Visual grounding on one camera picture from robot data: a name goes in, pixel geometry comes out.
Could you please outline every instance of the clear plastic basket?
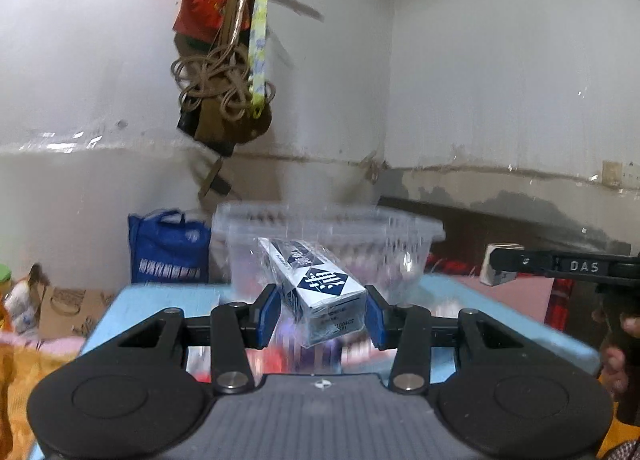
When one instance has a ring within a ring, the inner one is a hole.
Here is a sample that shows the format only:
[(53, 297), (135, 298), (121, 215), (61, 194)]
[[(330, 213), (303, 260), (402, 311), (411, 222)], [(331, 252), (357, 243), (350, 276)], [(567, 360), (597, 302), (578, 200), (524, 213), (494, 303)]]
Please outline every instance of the clear plastic basket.
[(320, 243), (361, 284), (373, 284), (398, 302), (419, 281), (432, 241), (445, 236), (441, 221), (389, 208), (265, 202), (219, 205), (211, 231), (226, 241), (232, 283), (248, 300), (270, 280), (256, 238)]

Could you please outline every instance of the blue tote bag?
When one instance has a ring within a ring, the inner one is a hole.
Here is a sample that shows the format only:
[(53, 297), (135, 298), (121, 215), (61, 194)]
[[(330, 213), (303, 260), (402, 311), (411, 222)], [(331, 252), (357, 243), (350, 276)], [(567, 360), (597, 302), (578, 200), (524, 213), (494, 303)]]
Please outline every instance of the blue tote bag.
[(129, 215), (131, 283), (207, 283), (211, 230), (178, 209)]

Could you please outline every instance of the small white box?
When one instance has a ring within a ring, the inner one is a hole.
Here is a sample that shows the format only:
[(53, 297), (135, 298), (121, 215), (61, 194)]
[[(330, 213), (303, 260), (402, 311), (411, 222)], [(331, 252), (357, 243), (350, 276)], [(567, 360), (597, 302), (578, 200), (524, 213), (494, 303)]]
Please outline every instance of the small white box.
[(303, 346), (360, 330), (366, 289), (312, 244), (259, 238), (283, 301), (293, 312)]
[(508, 281), (516, 279), (517, 272), (501, 271), (496, 273), (495, 270), (489, 265), (489, 255), (494, 249), (519, 249), (524, 250), (524, 247), (520, 244), (489, 244), (486, 246), (486, 252), (484, 253), (484, 262), (482, 262), (482, 269), (480, 270), (480, 282), (488, 286), (496, 286)]

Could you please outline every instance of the gray ribbed plate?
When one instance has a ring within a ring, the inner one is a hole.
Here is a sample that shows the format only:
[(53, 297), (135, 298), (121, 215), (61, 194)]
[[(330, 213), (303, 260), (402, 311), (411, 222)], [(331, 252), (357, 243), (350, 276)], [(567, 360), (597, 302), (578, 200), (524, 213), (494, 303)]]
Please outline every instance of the gray ribbed plate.
[(166, 460), (485, 460), (440, 423), (420, 396), (375, 374), (268, 376), (219, 400)]

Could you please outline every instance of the green bottle cap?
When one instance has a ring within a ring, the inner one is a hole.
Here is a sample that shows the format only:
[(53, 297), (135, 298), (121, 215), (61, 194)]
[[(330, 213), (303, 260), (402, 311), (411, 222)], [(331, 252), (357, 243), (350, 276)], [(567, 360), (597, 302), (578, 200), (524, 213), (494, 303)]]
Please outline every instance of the green bottle cap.
[(0, 263), (0, 283), (4, 283), (5, 281), (9, 281), (11, 279), (11, 269)]

